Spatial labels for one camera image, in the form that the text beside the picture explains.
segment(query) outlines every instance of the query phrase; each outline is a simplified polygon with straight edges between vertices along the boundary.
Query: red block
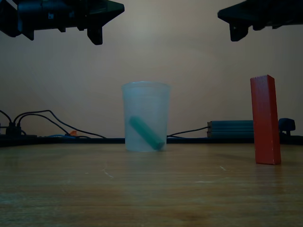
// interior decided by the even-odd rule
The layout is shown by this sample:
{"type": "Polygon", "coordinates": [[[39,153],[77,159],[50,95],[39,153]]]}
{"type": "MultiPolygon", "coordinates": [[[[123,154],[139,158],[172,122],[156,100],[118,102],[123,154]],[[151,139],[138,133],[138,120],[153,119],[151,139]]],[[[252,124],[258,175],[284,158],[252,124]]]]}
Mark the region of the red block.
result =
{"type": "Polygon", "coordinates": [[[271,76],[250,79],[254,120],[256,163],[281,163],[275,79],[271,76]]]}

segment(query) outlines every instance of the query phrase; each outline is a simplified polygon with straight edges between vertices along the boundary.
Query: wooden surface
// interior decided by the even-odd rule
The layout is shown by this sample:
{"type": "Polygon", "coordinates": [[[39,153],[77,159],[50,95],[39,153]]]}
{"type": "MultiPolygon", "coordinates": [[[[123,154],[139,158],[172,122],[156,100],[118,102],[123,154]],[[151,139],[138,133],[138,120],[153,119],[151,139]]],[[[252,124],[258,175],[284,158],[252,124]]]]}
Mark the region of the wooden surface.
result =
{"type": "Polygon", "coordinates": [[[303,147],[281,151],[269,166],[253,144],[0,148],[0,226],[302,226],[303,147]]]}

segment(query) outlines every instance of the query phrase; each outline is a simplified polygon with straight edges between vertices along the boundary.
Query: beige wall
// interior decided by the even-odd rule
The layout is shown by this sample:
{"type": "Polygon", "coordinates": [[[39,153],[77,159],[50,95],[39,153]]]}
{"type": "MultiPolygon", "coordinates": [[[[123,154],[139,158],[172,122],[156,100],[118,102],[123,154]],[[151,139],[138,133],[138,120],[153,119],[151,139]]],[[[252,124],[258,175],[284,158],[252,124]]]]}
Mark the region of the beige wall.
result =
{"type": "MultiPolygon", "coordinates": [[[[232,43],[216,15],[239,0],[120,2],[126,12],[104,27],[102,46],[77,29],[38,31],[33,42],[0,34],[0,109],[11,116],[51,109],[80,129],[123,137],[121,86],[161,81],[172,86],[173,133],[211,120],[252,119],[250,78],[270,74],[279,118],[295,119],[303,135],[302,26],[250,31],[232,43]]],[[[22,126],[30,134],[61,133],[37,117],[22,126]]]]}

